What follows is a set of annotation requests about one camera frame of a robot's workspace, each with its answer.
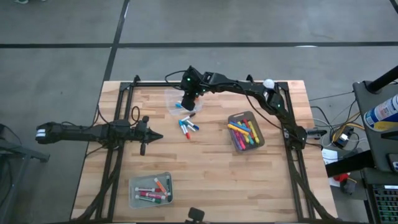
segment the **gray floor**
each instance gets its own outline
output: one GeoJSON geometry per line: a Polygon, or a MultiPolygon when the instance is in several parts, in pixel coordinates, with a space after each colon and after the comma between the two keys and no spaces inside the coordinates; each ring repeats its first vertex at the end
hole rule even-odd
{"type": "MultiPolygon", "coordinates": [[[[0,44],[110,43],[122,4],[31,0],[21,6],[3,0],[0,44]]],[[[397,22],[388,0],[132,0],[121,42],[397,41],[397,22]]],[[[48,164],[30,165],[13,223],[68,220],[86,143],[38,145],[35,127],[47,121],[92,122],[109,52],[0,49],[0,123],[25,146],[51,153],[48,164]]],[[[309,98],[316,98],[351,91],[353,82],[382,75],[397,65],[397,58],[398,47],[119,49],[111,80],[134,75],[162,80],[166,73],[193,65],[232,78],[250,73],[258,79],[305,80],[309,98]]],[[[332,119],[353,99],[346,95],[312,105],[332,119]]],[[[346,113],[335,122],[344,121],[346,113]]],[[[350,197],[333,189],[333,195],[339,217],[366,221],[360,193],[350,197]]]]}

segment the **blue label can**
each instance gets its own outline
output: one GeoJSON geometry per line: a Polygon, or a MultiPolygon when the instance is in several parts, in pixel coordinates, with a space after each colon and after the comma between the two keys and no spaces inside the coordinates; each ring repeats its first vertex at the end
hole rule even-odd
{"type": "Polygon", "coordinates": [[[364,123],[375,131],[386,131],[398,126],[398,95],[366,112],[364,123]]]}

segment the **clear plastic container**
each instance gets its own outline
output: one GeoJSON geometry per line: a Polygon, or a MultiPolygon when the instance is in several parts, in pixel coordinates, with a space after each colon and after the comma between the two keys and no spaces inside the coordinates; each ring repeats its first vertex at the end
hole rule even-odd
{"type": "Polygon", "coordinates": [[[185,108],[176,107],[176,103],[181,103],[184,91],[175,89],[166,89],[164,91],[166,107],[171,115],[180,114],[192,114],[193,112],[199,112],[203,108],[203,100],[198,97],[195,100],[195,107],[192,111],[186,110],[185,108]]]}

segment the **wooden table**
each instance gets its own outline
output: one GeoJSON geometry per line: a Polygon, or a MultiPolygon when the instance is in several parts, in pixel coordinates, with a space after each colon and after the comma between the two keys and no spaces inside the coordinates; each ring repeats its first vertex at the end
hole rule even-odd
{"type": "MultiPolygon", "coordinates": [[[[303,81],[288,81],[297,124],[314,126],[303,81]]],[[[99,107],[108,121],[113,120],[120,82],[105,82],[99,107]]],[[[192,119],[200,127],[191,140],[182,134],[178,119],[165,107],[165,87],[135,87],[132,107],[148,115],[152,130],[164,137],[150,143],[146,155],[139,155],[140,143],[126,142],[115,222],[183,222],[190,207],[205,211],[211,222],[288,222],[296,221],[289,170],[281,131],[253,111],[265,139],[255,151],[239,154],[231,144],[226,128],[231,114],[252,110],[246,97],[235,93],[208,93],[203,110],[192,119]],[[132,209],[128,204],[131,177],[169,171],[174,179],[174,201],[163,207],[132,209]]],[[[262,110],[268,119],[275,116],[262,110]]],[[[90,143],[88,151],[99,146],[90,143]]],[[[320,149],[307,145],[303,150],[310,188],[327,211],[336,217],[336,208],[328,183],[320,149]]],[[[106,150],[90,155],[83,166],[72,218],[78,217],[98,193],[106,150]]],[[[304,199],[301,196],[303,209],[304,199]]],[[[103,215],[108,205],[105,204],[103,215]]]]}

